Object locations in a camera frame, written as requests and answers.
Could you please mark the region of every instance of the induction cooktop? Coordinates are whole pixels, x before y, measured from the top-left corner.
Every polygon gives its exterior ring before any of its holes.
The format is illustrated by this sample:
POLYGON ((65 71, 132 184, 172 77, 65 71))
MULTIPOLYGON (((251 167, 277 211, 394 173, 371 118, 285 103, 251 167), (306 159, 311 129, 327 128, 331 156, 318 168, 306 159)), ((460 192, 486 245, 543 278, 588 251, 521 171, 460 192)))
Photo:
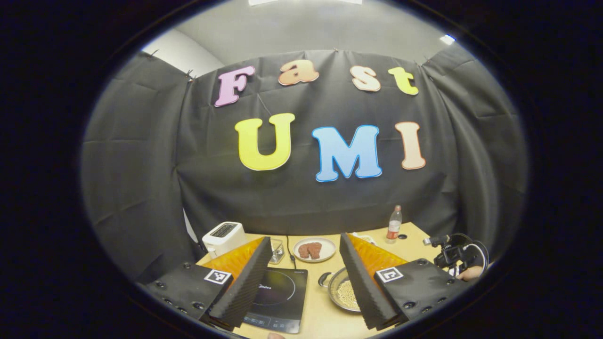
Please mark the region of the induction cooktop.
POLYGON ((267 268, 243 322, 271 331, 299 333, 307 270, 267 268))

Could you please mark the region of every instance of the black fabric backdrop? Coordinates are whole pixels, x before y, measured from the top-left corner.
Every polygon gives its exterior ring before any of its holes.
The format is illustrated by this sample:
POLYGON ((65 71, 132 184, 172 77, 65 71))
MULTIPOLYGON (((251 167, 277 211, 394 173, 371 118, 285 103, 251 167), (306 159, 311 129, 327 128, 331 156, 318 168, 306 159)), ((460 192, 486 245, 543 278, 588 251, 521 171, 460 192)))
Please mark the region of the black fabric backdrop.
POLYGON ((200 239, 225 220, 241 222, 249 233, 374 229, 385 227, 400 204, 404 222, 430 235, 465 232, 496 257, 517 226, 528 170, 509 98, 483 65, 455 45, 421 66, 350 51, 302 51, 247 60, 190 82, 140 53, 103 93, 83 150, 84 194, 95 231, 120 268, 139 279, 198 258, 182 207, 200 239), (280 67, 298 59, 311 60, 319 78, 280 85, 280 67), (256 73, 239 100, 213 106, 217 77, 248 65, 256 73), (372 68, 381 90, 355 88, 354 65, 372 68), (398 89, 387 73, 397 66, 414 75, 418 95, 398 89), (258 146, 270 154, 276 145, 268 118, 287 112, 295 115, 287 163, 272 171, 243 166, 235 124, 262 119, 258 146), (402 121, 420 125, 426 165, 418 170, 400 164, 403 144, 394 125, 402 121), (320 160, 312 130, 335 127, 349 144, 365 124, 379 128, 382 175, 316 181, 320 160))

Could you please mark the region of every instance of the cable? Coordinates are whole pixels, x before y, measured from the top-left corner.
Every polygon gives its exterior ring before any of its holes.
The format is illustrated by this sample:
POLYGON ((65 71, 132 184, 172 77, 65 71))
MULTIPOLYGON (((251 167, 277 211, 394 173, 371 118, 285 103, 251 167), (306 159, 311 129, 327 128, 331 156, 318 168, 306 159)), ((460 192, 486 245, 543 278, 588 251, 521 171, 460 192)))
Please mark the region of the cable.
POLYGON ((486 251, 486 260, 488 261, 488 265, 490 265, 490 254, 488 253, 488 248, 486 248, 486 245, 484 245, 484 243, 479 240, 476 240, 474 242, 479 242, 481 244, 481 246, 484 248, 484 250, 486 251))
POLYGON ((287 252, 289 252, 289 258, 291 258, 291 261, 293 262, 293 268, 297 269, 297 265, 295 264, 295 256, 293 256, 289 250, 289 235, 285 236, 287 237, 287 252))
POLYGON ((486 256, 484 255, 484 251, 482 251, 482 249, 480 249, 479 246, 477 246, 476 244, 469 244, 469 245, 463 247, 463 250, 467 250, 467 248, 469 246, 474 246, 476 249, 478 249, 482 255, 482 259, 484 260, 484 266, 482 267, 482 271, 480 272, 480 274, 478 276, 478 277, 481 277, 482 274, 484 274, 484 271, 486 270, 486 266, 488 265, 488 262, 486 261, 486 256))

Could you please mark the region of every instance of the white plate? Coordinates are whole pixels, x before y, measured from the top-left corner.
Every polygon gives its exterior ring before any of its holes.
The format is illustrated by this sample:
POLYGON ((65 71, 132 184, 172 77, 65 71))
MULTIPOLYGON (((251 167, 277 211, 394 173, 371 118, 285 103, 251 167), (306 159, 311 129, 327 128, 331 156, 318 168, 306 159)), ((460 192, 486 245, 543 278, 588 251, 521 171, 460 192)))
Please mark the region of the white plate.
POLYGON ((293 246, 293 254, 295 257, 301 261, 306 262, 321 262, 329 259, 335 254, 335 243, 329 239, 313 237, 313 238, 305 238, 303 240, 298 241, 295 246, 293 246), (299 248, 303 244, 308 244, 310 242, 320 242, 323 246, 320 249, 320 258, 312 259, 312 257, 308 257, 304 259, 300 256, 299 248))

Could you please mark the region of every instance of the pink letter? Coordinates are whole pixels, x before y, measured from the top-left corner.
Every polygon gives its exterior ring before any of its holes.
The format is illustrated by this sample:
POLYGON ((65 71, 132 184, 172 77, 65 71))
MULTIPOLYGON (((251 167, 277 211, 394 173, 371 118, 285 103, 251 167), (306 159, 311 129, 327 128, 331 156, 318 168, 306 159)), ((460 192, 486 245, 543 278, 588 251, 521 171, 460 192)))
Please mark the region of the pink letter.
POLYGON ((240 69, 235 69, 232 72, 224 73, 218 77, 220 79, 220 93, 216 100, 215 106, 220 107, 235 103, 239 100, 239 96, 235 94, 235 88, 240 92, 245 89, 247 77, 245 75, 253 75, 256 69, 253 66, 247 66, 240 69))

